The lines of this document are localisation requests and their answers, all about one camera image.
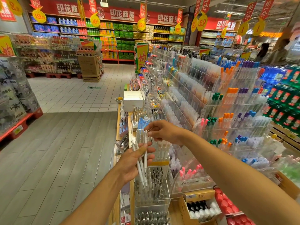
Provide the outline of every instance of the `ceiling light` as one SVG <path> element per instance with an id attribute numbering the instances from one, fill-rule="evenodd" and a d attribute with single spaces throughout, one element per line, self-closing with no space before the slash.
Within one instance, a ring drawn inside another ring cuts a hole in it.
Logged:
<path id="1" fill-rule="evenodd" d="M 230 11 L 223 11 L 223 10 L 217 10 L 217 11 L 214 11 L 214 13 L 229 13 L 231 15 L 237 15 L 237 16 L 244 16 L 245 14 L 242 13 L 242 12 L 230 12 Z"/>
<path id="2" fill-rule="evenodd" d="M 281 17 L 281 18 L 277 18 L 276 20 L 284 20 L 284 19 L 289 19 L 290 17 Z"/>
<path id="3" fill-rule="evenodd" d="M 221 2 L 220 4 L 224 4 L 224 5 L 233 5 L 233 6 L 239 6 L 239 7 L 248 7 L 247 5 L 233 4 L 233 3 L 225 3 L 225 2 Z"/>

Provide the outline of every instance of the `tiled floor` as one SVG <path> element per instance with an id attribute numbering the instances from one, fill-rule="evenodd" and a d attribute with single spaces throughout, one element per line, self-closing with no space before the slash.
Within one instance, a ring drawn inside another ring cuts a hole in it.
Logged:
<path id="1" fill-rule="evenodd" d="M 135 75 L 134 65 L 104 64 L 98 83 L 82 79 L 28 79 L 44 113 L 117 111 L 114 98 L 123 96 L 124 85 Z M 101 89 L 90 89 L 100 86 Z"/>
<path id="2" fill-rule="evenodd" d="M 117 116 L 45 113 L 4 147 L 0 224 L 59 225 L 110 170 Z"/>

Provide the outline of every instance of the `gray wood-grain floor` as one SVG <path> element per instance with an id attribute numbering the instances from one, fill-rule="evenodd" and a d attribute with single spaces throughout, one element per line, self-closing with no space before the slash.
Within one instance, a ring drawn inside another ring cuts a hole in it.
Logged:
<path id="1" fill-rule="evenodd" d="M 56 225 L 109 171 L 117 112 L 45 113 L 0 152 L 0 224 Z"/>

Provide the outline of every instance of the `red hanging banner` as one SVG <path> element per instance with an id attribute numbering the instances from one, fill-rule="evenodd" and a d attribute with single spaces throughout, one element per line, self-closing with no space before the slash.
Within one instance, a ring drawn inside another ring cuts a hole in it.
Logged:
<path id="1" fill-rule="evenodd" d="M 90 4 L 90 12 L 92 14 L 97 12 L 97 5 L 96 5 L 96 0 L 88 0 L 89 4 Z"/>
<path id="2" fill-rule="evenodd" d="M 40 7 L 40 0 L 30 0 L 31 4 L 34 9 L 38 9 Z"/>
<path id="3" fill-rule="evenodd" d="M 266 0 L 265 4 L 263 5 L 262 11 L 259 15 L 259 18 L 265 20 L 268 17 L 270 9 L 272 8 L 274 0 Z"/>
<path id="4" fill-rule="evenodd" d="M 146 16 L 146 4 L 141 2 L 141 7 L 140 7 L 140 18 L 143 19 Z"/>
<path id="5" fill-rule="evenodd" d="M 194 17 L 196 17 L 199 14 L 200 4 L 201 4 L 201 0 L 197 0 L 196 1 L 195 11 L 194 11 Z"/>
<path id="6" fill-rule="evenodd" d="M 202 12 L 204 12 L 205 14 L 209 10 L 209 4 L 210 4 L 210 0 L 203 0 Z"/>
<path id="7" fill-rule="evenodd" d="M 178 14 L 177 14 L 177 23 L 181 23 L 182 22 L 182 14 L 183 14 L 183 9 L 178 9 Z"/>
<path id="8" fill-rule="evenodd" d="M 3 21 L 16 21 L 15 16 L 8 8 L 5 0 L 0 0 L 2 3 L 2 10 L 0 11 L 0 19 Z"/>
<path id="9" fill-rule="evenodd" d="M 255 6 L 256 6 L 256 2 L 249 3 L 245 12 L 245 16 L 243 18 L 243 22 L 246 22 L 251 19 Z"/>

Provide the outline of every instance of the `person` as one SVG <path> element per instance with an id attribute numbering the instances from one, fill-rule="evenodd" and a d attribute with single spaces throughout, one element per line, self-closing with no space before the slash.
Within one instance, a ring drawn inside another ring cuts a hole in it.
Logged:
<path id="1" fill-rule="evenodd" d="M 269 58 L 265 61 L 265 64 L 280 64 L 285 61 L 287 58 L 288 51 L 284 48 L 286 45 L 290 43 L 289 39 L 283 39 L 279 42 L 278 49 L 274 50 Z"/>
<path id="2" fill-rule="evenodd" d="M 262 61 L 263 58 L 266 56 L 268 49 L 269 49 L 269 43 L 268 42 L 263 43 L 261 45 L 259 53 L 257 54 L 257 56 L 255 58 L 255 61 Z"/>
<path id="3" fill-rule="evenodd" d="M 257 225 L 299 225 L 300 205 L 275 183 L 251 166 L 214 147 L 191 131 L 165 120 L 151 122 L 145 130 L 155 141 L 185 145 L 228 198 Z M 138 175 L 136 163 L 147 150 L 129 149 L 90 195 L 62 225 L 104 225 L 122 186 Z M 148 147 L 148 152 L 155 149 Z M 148 157 L 148 164 L 154 159 Z"/>

